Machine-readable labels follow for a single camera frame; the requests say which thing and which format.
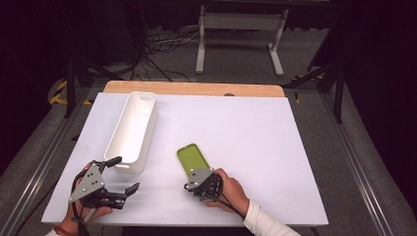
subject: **dark background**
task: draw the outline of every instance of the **dark background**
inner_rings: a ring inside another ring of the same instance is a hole
[[[136,15],[139,12],[134,5],[91,7],[94,5],[82,1],[56,2],[3,1],[0,6],[0,173],[50,109],[47,94],[65,73],[69,48],[101,65],[133,60],[138,54],[132,51],[141,49],[145,33],[142,19],[136,16],[147,19],[150,27],[177,30],[195,24],[198,15],[196,6],[152,6]],[[416,214],[417,9],[411,1],[368,0],[353,5],[363,10],[337,18],[313,65],[346,63],[346,82],[355,105],[389,173]],[[56,16],[61,18],[52,21]],[[94,23],[100,16],[111,19]],[[335,14],[292,11],[287,27],[330,28],[334,19]],[[69,20],[66,26],[62,25],[65,20]]]

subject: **table leg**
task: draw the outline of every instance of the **table leg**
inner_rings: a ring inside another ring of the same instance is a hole
[[[206,53],[205,6],[201,6],[199,26],[200,26],[200,42],[199,42],[199,53],[197,54],[196,73],[202,74],[204,67],[205,67],[205,53]]]
[[[276,53],[276,49],[278,48],[279,40],[282,36],[282,31],[284,30],[285,21],[288,16],[288,10],[282,11],[281,18],[279,19],[278,26],[276,27],[276,34],[275,40],[273,43],[268,45],[270,59],[272,60],[273,68],[275,69],[275,73],[277,76],[282,77],[284,72],[282,70],[281,63],[278,58],[278,54]]]

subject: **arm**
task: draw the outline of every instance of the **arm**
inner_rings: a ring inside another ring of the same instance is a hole
[[[297,232],[279,222],[270,214],[264,211],[261,206],[250,201],[248,213],[243,222],[245,226],[257,236],[285,235],[296,236]]]
[[[250,201],[240,183],[236,179],[230,178],[223,169],[217,169],[215,173],[220,175],[223,180],[223,196],[221,199],[227,199],[233,207],[245,216],[244,224],[252,233],[257,236],[299,235],[261,209],[259,204]],[[228,212],[233,212],[227,206],[217,202],[206,202],[206,205],[208,207],[221,207]]]
[[[82,218],[85,218],[91,208],[83,206],[80,201],[76,201],[76,208],[77,212],[83,212]],[[89,223],[95,220],[98,217],[104,216],[108,213],[113,212],[113,209],[109,206],[102,206],[96,209],[95,213],[92,215]],[[72,218],[74,217],[74,212],[71,204],[68,204],[67,213],[62,220],[61,224],[58,227],[54,227],[48,234],[45,236],[54,236],[54,235],[79,235],[79,225],[77,222],[73,222]]]

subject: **aluminum rail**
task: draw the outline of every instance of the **aluminum rail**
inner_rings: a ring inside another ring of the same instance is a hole
[[[355,178],[356,184],[359,187],[362,198],[368,208],[368,211],[374,221],[374,224],[378,230],[379,235],[390,236],[393,235],[389,227],[386,217],[378,203],[377,197],[374,193],[374,190],[371,187],[371,184],[368,181],[368,178],[365,175],[364,170],[359,162],[358,156],[350,143],[350,140],[346,134],[346,131],[343,125],[338,124],[334,114],[333,114],[333,104],[327,93],[321,94],[321,99],[325,105],[328,116],[330,117],[331,123],[336,130],[343,147],[346,151],[346,160],[352,171],[353,177]]]
[[[77,96],[76,107],[74,111],[67,119],[64,119],[58,128],[58,131],[55,134],[55,137],[53,138],[50,146],[48,147],[48,150],[38,164],[27,185],[25,186],[25,190],[22,193],[15,208],[11,212],[6,224],[0,231],[0,235],[15,235],[17,233],[17,230],[28,214],[31,203],[33,202],[37,192],[42,186],[42,183],[49,171],[51,164],[53,163],[53,160],[55,159],[58,151],[62,146],[63,140],[67,135],[71,124],[76,118],[77,113],[80,111],[80,108],[83,106],[83,102],[89,95],[89,91],[90,88],[80,88],[80,93]]]

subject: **yellow tape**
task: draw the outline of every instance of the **yellow tape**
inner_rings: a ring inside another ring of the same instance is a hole
[[[59,84],[58,88],[56,89],[55,93],[53,94],[52,98],[49,100],[49,103],[54,104],[58,103],[61,105],[67,105],[68,100],[67,99],[61,99],[59,96],[61,95],[61,92],[64,90],[64,88],[67,86],[67,80],[64,78]],[[85,100],[84,105],[92,105],[94,103],[94,100]]]

